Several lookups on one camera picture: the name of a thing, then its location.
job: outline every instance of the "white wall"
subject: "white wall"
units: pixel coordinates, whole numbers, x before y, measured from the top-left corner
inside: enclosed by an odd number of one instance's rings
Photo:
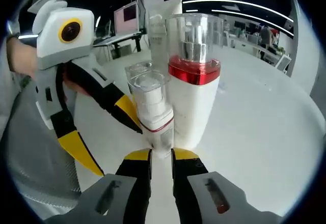
[[[289,55],[291,58],[293,56],[293,46],[294,41],[292,38],[290,38],[287,34],[280,31],[280,37],[279,37],[279,47],[283,47],[285,50],[285,54]]]
[[[319,66],[315,85],[312,88],[310,97],[317,104],[321,113],[326,119],[326,54],[322,51],[319,58]]]
[[[297,43],[297,47],[291,78],[310,94],[316,80],[322,47],[312,29],[311,22],[297,0],[293,0],[293,3],[296,11],[296,20],[294,21],[297,24],[294,28],[294,44]]]

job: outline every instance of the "computer monitor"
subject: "computer monitor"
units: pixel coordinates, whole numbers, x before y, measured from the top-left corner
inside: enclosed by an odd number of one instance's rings
[[[245,23],[238,22],[238,21],[235,21],[234,22],[234,27],[238,27],[241,30],[244,30],[246,28],[246,24]]]
[[[250,34],[257,32],[257,25],[254,23],[249,23],[249,25],[246,26],[246,31],[249,32]]]
[[[117,34],[127,34],[139,31],[139,8],[137,2],[132,2],[114,12],[114,25]]]

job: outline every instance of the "white tabletop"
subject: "white tabletop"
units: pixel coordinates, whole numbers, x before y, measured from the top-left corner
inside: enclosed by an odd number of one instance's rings
[[[208,125],[195,152],[206,168],[240,187],[249,204],[284,216],[306,189],[319,163],[326,123],[312,99],[288,76],[236,49],[216,48],[221,80]],[[149,60],[142,51],[111,61],[106,70],[129,94],[124,67]],[[96,102],[77,96],[75,124],[105,173],[146,147],[141,135],[119,124]],[[99,177],[76,162],[82,191]],[[146,223],[178,223],[171,159],[153,159]]]

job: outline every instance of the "clear bottle cap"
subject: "clear bottle cap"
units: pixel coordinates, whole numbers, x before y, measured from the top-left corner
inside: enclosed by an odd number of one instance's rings
[[[217,23],[221,24],[219,18],[208,14],[171,15],[166,19],[169,57],[178,56],[196,63],[210,62]]]
[[[128,85],[137,110],[143,118],[155,117],[166,111],[168,78],[152,69],[151,62],[141,62],[126,68]]]

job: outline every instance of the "white bottle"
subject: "white bottle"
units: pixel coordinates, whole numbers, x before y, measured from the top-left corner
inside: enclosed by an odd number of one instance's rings
[[[175,146],[193,149],[200,142],[215,100],[221,66],[212,57],[216,17],[191,13],[166,20],[168,99],[174,110]]]
[[[166,99],[167,77],[153,70],[150,62],[127,67],[126,72],[143,135],[154,153],[167,157],[174,142],[173,109]]]
[[[152,62],[163,74],[168,73],[167,31],[165,19],[182,13],[182,0],[168,0],[152,6],[149,10],[149,42]]]

